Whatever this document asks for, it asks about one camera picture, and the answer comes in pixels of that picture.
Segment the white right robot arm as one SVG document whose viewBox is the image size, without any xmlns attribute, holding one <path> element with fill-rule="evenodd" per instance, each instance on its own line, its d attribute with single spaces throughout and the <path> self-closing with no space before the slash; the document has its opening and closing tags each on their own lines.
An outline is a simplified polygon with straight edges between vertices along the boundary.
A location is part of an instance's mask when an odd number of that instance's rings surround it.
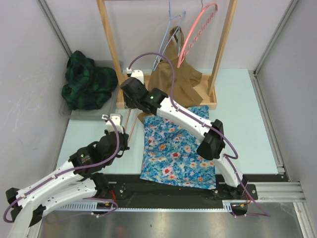
<svg viewBox="0 0 317 238">
<path fill-rule="evenodd" d="M 200 142 L 198 155 L 213 161 L 232 197 L 238 198 L 246 194 L 248 181 L 233 163 L 233 160 L 238 158 L 238 153 L 224 136 L 223 123 L 220 120 L 210 121 L 194 114 L 160 89 L 147 90 L 135 77 L 126 79 L 120 88 L 128 108 L 137 108 L 145 113 L 168 119 L 195 136 Z"/>
</svg>

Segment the light blue wire hanger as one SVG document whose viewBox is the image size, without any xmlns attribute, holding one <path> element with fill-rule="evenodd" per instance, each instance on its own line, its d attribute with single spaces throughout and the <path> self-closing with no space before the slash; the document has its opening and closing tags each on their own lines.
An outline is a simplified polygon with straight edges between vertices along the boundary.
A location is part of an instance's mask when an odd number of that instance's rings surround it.
<svg viewBox="0 0 317 238">
<path fill-rule="evenodd" d="M 178 14 L 172 14 L 171 1 L 169 0 L 168 1 L 168 25 L 164 33 L 162 42 L 158 49 L 158 56 L 156 56 L 155 61 L 153 63 L 153 67 L 152 67 L 153 71 L 156 70 L 160 61 L 162 60 L 162 57 L 160 55 L 165 55 L 169 43 L 175 39 L 175 36 L 180 35 L 181 25 L 184 22 L 185 17 L 186 17 L 186 11 L 182 11 Z M 170 33 L 170 30 L 172 29 L 171 27 L 173 23 L 178 23 L 178 24 L 176 25 L 176 29 L 170 36 L 169 33 Z"/>
</svg>

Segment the beige wooden hanger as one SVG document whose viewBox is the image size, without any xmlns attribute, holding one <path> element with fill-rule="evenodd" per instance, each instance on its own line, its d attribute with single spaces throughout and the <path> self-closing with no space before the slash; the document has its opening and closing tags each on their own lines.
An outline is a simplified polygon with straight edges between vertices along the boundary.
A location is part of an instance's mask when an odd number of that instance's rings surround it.
<svg viewBox="0 0 317 238">
<path fill-rule="evenodd" d="M 132 139 L 132 135 L 136 127 L 138 114 L 139 114 L 138 109 L 127 109 L 125 110 L 123 114 L 123 125 L 124 125 L 126 133 L 129 135 L 128 144 L 130 143 L 130 140 Z"/>
</svg>

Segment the blue floral garment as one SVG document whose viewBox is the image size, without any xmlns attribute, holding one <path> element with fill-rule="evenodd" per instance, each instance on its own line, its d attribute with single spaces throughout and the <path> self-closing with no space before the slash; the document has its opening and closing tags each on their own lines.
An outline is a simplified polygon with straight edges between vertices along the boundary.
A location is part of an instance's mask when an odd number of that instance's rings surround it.
<svg viewBox="0 0 317 238">
<path fill-rule="evenodd" d="M 145 116 L 140 179 L 212 190 L 215 166 L 197 153 L 199 141 L 187 130 L 160 116 Z"/>
</svg>

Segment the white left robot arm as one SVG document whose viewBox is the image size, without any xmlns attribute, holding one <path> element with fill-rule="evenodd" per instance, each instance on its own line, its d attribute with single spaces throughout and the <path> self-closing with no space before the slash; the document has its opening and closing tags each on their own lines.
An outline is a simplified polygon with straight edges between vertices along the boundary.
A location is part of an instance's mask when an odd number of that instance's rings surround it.
<svg viewBox="0 0 317 238">
<path fill-rule="evenodd" d="M 3 219 L 13 223 L 28 202 L 33 204 L 30 226 L 64 205 L 81 199 L 113 197 L 101 169 L 112 164 L 128 150 L 127 133 L 106 132 L 95 141 L 77 150 L 59 168 L 24 189 L 10 188 L 6 198 L 10 206 Z"/>
</svg>

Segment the tan brown skirt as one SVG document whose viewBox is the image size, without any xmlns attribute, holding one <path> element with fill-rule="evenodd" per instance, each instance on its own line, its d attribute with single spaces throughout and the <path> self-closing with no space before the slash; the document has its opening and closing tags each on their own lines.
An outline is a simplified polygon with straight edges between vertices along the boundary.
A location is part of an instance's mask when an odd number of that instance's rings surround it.
<svg viewBox="0 0 317 238">
<path fill-rule="evenodd" d="M 179 56 L 173 41 L 169 43 L 165 56 L 174 67 L 173 99 L 185 108 L 200 105 L 203 99 L 194 87 L 200 84 L 202 73 L 195 70 L 186 61 L 183 61 L 179 68 L 177 67 Z M 148 90 L 158 88 L 170 95 L 171 84 L 171 67 L 166 60 L 162 59 L 150 76 Z"/>
</svg>

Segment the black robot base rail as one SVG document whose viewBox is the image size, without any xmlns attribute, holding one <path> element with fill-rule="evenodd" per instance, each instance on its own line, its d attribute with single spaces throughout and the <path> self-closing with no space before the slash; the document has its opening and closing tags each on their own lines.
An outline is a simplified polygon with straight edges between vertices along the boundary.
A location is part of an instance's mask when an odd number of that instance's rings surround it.
<svg viewBox="0 0 317 238">
<path fill-rule="evenodd" d="M 121 209 L 215 209 L 225 200 L 246 200 L 246 193 L 231 191 L 221 175 L 216 175 L 216 188 L 211 190 L 146 181 L 140 175 L 106 174 L 105 177 Z"/>
</svg>

